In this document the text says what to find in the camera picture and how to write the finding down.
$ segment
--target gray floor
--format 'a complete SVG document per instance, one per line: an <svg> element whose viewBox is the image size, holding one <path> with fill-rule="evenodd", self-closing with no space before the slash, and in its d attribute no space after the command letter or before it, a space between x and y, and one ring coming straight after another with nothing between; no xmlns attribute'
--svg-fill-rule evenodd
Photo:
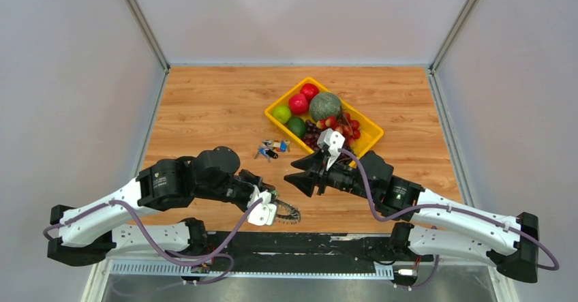
<svg viewBox="0 0 578 302"><path fill-rule="evenodd" d="M431 268L422 266L420 279L429 275ZM283 280L228 278L218 283L201 286L176 286L154 292L159 287L179 282L178 278L145 275L113 275L109 277L103 301L208 301L208 302L335 302L335 301L495 301L491 280L486 267L445 266L428 286L404 292L394 289L389 282L377 280ZM122 297L122 293L139 295Z"/></svg>

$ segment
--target yellow plastic tray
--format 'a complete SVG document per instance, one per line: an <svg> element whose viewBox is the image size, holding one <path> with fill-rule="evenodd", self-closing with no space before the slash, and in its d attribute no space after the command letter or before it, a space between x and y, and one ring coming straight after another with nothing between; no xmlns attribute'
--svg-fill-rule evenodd
<svg viewBox="0 0 578 302"><path fill-rule="evenodd" d="M317 88L319 88L319 92L329 92L329 90L325 86L321 85L317 80L313 79L312 77L307 77L299 84L295 85L291 90L289 90L289 92L283 94L283 96L281 96L277 101L273 102L273 104L271 104L267 109L265 109L265 116L267 116L267 118L269 118L277 127L281 128L281 130L287 136L289 136L293 142L311 154L313 153L313 150L311 150L301 139L295 136L295 134L293 134L287 127L285 127L285 125L273 117L273 110L277 106L289 105L289 99L293 95L299 93L301 87L307 83L311 83L317 86ZM353 148L353 152L357 157L362 157L383 136L383 129L377 126L373 121L369 120L366 116L362 115L359 111L355 110L355 108L350 106L347 102L342 100L341 105L344 111L347 111L351 114L351 119L359 121L359 131L361 133L361 137L355 140L355 147ZM307 119L313 121L309 113L300 115L298 117L302 118L304 121Z"/></svg>

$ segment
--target black plastic part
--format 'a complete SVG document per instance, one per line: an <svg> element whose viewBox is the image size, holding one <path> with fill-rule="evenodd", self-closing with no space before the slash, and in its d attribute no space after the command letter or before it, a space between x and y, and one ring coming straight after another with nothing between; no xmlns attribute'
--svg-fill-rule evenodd
<svg viewBox="0 0 578 302"><path fill-rule="evenodd" d="M193 281L197 281L200 282L200 277L199 276L181 276L182 280L186 280L187 282L193 282Z"/></svg>
<svg viewBox="0 0 578 302"><path fill-rule="evenodd" d="M321 195L325 192L325 187L329 186L366 198L359 170L345 164L333 164L329 171L326 171L324 165L329 155L324 151L321 149L292 162L291 166L304 172L286 175L285 181L293 184L309 197L313 196L315 187L318 187L317 194ZM417 183L393 176L393 166L387 164L373 151L367 152L359 161L365 169L376 210L383 216L387 217L411 207L417 201L419 194L424 191L423 187ZM407 213L396 220L409 221L412 216L413 213Z"/></svg>
<svg viewBox="0 0 578 302"><path fill-rule="evenodd" d="M279 157L279 155L277 154L277 152L273 151L273 150L267 150L265 151L265 154L267 154L268 156L272 157L273 159L277 159Z"/></svg>
<svg viewBox="0 0 578 302"><path fill-rule="evenodd" d="M209 243L218 246L229 232L209 233ZM374 260L414 262L414 254L389 249L389 238L367 236L357 239L348 235L301 232L238 232L222 253L234 260L233 271L280 273L375 273ZM424 256L421 262L433 262ZM216 258L212 271L224 271L228 260Z"/></svg>
<svg viewBox="0 0 578 302"><path fill-rule="evenodd" d="M138 205L159 211L183 208L195 198L205 198L235 204L247 210L254 187L272 192L275 186L263 183L262 177L241 170L239 156L228 147L203 151L198 157L160 160L140 172L141 199Z"/></svg>
<svg viewBox="0 0 578 302"><path fill-rule="evenodd" d="M531 213L518 215L521 231L539 240L538 217ZM517 251L509 256L503 256L494 250L487 256L496 264L496 270L502 275L524 283L538 281L538 247L529 240L520 237Z"/></svg>
<svg viewBox="0 0 578 302"><path fill-rule="evenodd" d="M189 228L189 246L178 252L186 256L200 256L209 252L207 250L209 241L207 240L207 230L204 228L204 222L196 218L187 218L181 220L181 222L184 222L185 226Z"/></svg>
<svg viewBox="0 0 578 302"><path fill-rule="evenodd" d="M50 224L55 225L60 222L60 219L64 216L65 211L75 209L66 205L55 205L50 210Z"/></svg>
<svg viewBox="0 0 578 302"><path fill-rule="evenodd" d="M106 254L116 246L112 242L112 231L85 247L63 246L62 238L59 237L48 241L47 257L73 267L88 266L103 261Z"/></svg>
<svg viewBox="0 0 578 302"><path fill-rule="evenodd" d="M190 194L186 178L185 162L160 160L136 177L141 193L138 205L158 211L187 207L194 196Z"/></svg>
<svg viewBox="0 0 578 302"><path fill-rule="evenodd" d="M413 286L417 282L417 276L403 276L398 273L393 273L392 283L404 286Z"/></svg>
<svg viewBox="0 0 578 302"><path fill-rule="evenodd" d="M393 225L389 245L396 248L406 249L410 245L410 231L415 226L407 222L397 222Z"/></svg>

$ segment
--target red apple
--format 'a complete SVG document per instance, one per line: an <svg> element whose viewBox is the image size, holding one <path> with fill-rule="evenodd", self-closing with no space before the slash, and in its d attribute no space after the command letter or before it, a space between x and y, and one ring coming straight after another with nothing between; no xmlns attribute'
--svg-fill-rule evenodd
<svg viewBox="0 0 578 302"><path fill-rule="evenodd" d="M305 95L298 93L289 99L289 110L294 115L302 115L309 111L309 102Z"/></svg>
<svg viewBox="0 0 578 302"><path fill-rule="evenodd" d="M351 128L353 128L354 130L358 130L359 129L359 121L357 120L351 120L349 122L349 124L351 125Z"/></svg>
<svg viewBox="0 0 578 302"><path fill-rule="evenodd" d="M317 86L307 83L301 87L299 93L305 95L307 102L311 102L315 95L319 94L319 89Z"/></svg>

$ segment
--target metal frame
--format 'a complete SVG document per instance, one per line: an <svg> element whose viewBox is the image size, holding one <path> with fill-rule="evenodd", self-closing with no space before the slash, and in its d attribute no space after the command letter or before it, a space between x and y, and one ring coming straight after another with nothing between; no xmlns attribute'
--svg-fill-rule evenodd
<svg viewBox="0 0 578 302"><path fill-rule="evenodd" d="M134 172L138 173L140 170L142 163L144 162L144 158L147 151L147 146L150 141L150 137L152 134L153 126L155 123L155 119L157 116L157 112L159 110L159 106L162 100L162 96L164 93L164 89L166 87L166 83L168 80L168 75L170 71L171 64L167 61L162 49L156 40L144 14L140 10L138 6L137 0L125 0L127 3L128 8L131 10L131 13L135 17L136 22L138 23L139 27L141 28L142 34L144 35L145 39L147 40L151 50L157 57L160 66L165 71L165 77L163 79L163 83L159 88L158 96L155 103L155 108L151 112L150 116L150 123L149 128L147 131L147 135L142 142L142 152L134 165ZM395 65L395 64L341 64L342 66L412 66L412 67L423 67L426 71L429 86L431 89L431 93L433 96L434 104L436 106L436 110L438 112L438 117L440 120L440 125L442 127L442 131L444 133L444 139L448 146L449 155L452 161L452 165L455 171L455 175L457 177L457 182L459 186L459 191L461 197L465 204L474 206L474 199L472 193L472 188L468 183L468 179L470 175L466 170L466 167L463 164L461 159L461 148L459 146L458 139L455 136L455 131L453 129L451 116L449 115L449 111L446 107L446 99L443 93L443 90L440 88L440 80L437 76L437 71L440 69L445 57L447 56L451 46L453 45L456 37L459 35L463 25L466 23L467 19L471 15L471 12L475 5L479 0L467 0L462 7L456 21L454 22L451 30L448 32L443 44L441 45L438 53L436 54L433 62L431 65L423 65L423 64L414 64L414 65ZM182 64L182 63L175 63L172 65L187 65L187 66L208 66L208 65L229 65L229 66L266 66L266 65L287 65L287 66L298 66L298 65L308 65L308 66L315 66L315 65L329 65L329 64L304 64L304 63L227 63L227 64L214 64L214 63L199 63L199 64ZM153 262L154 260L158 260L158 257L152 258L143 258L141 261L146 262L145 260L149 260L149 262ZM113 265L116 262L120 262L121 264L128 262L128 260L123 260L123 258L118 258L118 260L105 260L97 265L94 265L91 270L91 274L89 276L87 285L85 287L85 291L82 295L81 301L89 301L89 302L100 302L104 295L104 291L106 288L106 283L108 281L108 276L110 275L111 271L113 270ZM444 264L448 265L470 265L472 262L467 260L453 260L451 258L444 258ZM498 302L503 301L513 301L518 302L518 296L513 285L513 281L507 277L500 275L494 268L488 267L489 274L492 279L493 289L496 294L496 298Z"/></svg>
<svg viewBox="0 0 578 302"><path fill-rule="evenodd" d="M151 27L149 26L149 23L145 18L145 15L142 14L142 11L138 6L137 1L136 0L125 0L125 1L127 3L128 8L130 9L130 12L134 16L136 23L140 27L142 34L145 36L144 38L147 39L149 46L151 47L153 53L157 57L157 60L159 61L161 67L163 68L165 73L168 73L170 65L168 64L168 61L166 60L164 53L162 52L161 46L159 45L159 42L154 36L153 31L151 30Z"/></svg>
<svg viewBox="0 0 578 302"><path fill-rule="evenodd" d="M433 74L435 74L440 69L440 66L442 65L442 62L444 61L450 47L452 46L455 38L461 31L463 24L467 21L468 17L470 16L470 13L474 9L474 6L476 5L477 2L478 0L466 0L466 3L463 5L452 28L450 29L448 35L446 36L444 43L440 47L438 54L436 54L436 57L433 58L434 59L433 63L429 67L429 69Z"/></svg>

